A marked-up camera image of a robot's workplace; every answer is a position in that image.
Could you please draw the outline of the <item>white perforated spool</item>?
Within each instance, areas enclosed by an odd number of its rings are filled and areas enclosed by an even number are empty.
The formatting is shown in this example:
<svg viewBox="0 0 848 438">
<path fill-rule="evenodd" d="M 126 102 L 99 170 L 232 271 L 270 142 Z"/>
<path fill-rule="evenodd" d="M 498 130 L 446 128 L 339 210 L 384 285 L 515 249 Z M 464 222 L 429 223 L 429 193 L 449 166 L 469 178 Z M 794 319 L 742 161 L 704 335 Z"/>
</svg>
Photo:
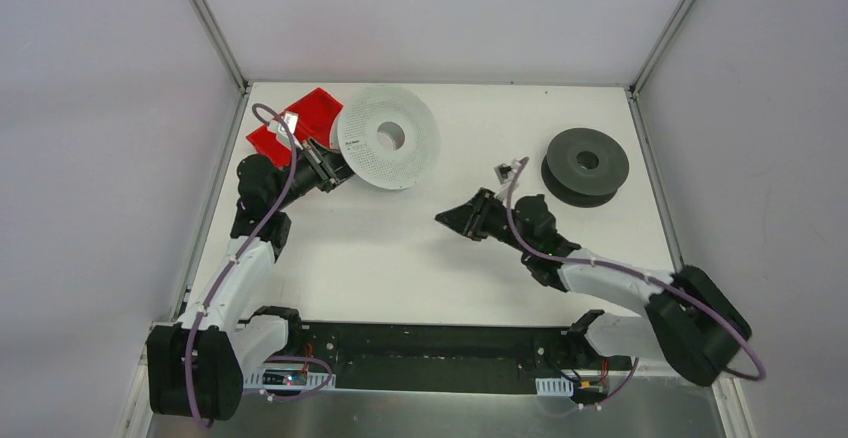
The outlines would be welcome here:
<svg viewBox="0 0 848 438">
<path fill-rule="evenodd" d="M 423 182 L 441 151 L 430 108 L 410 90 L 391 84 L 370 85 L 345 102 L 330 140 L 357 176 L 385 190 Z"/>
</svg>

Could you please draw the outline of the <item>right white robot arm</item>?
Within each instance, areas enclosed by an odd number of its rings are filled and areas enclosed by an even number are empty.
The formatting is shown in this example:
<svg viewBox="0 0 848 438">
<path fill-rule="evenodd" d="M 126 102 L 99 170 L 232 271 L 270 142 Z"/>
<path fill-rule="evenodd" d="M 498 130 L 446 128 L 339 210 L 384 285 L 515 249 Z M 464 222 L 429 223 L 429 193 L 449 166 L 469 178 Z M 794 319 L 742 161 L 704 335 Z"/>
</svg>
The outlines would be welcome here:
<svg viewBox="0 0 848 438">
<path fill-rule="evenodd" d="M 520 251 L 522 264 L 544 287 L 629 310 L 627 316 L 586 313 L 576 322 L 567 351 L 580 367 L 610 356 L 647 358 L 707 387 L 739 352 L 752 351 L 750 325 L 705 271 L 691 265 L 645 270 L 597 255 L 558 232 L 543 195 L 510 204 L 481 188 L 435 220 L 472 241 L 493 238 Z"/>
</svg>

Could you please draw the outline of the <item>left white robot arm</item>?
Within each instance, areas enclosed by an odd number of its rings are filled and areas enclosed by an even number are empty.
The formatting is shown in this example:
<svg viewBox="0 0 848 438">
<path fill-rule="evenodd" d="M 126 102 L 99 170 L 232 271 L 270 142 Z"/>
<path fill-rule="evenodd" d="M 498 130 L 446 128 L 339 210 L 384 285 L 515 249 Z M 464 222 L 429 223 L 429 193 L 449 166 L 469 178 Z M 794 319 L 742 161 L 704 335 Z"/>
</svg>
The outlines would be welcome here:
<svg viewBox="0 0 848 438">
<path fill-rule="evenodd" d="M 288 165 L 261 154 L 236 168 L 239 198 L 230 240 L 216 275 L 172 324 L 154 326 L 146 341 L 150 408 L 200 425 L 230 419 L 244 379 L 274 355 L 297 360 L 305 336 L 294 309 L 258 308 L 239 324 L 253 295 L 271 283 L 289 236 L 286 206 L 312 190 L 329 193 L 353 176 L 341 152 L 307 140 Z"/>
</svg>

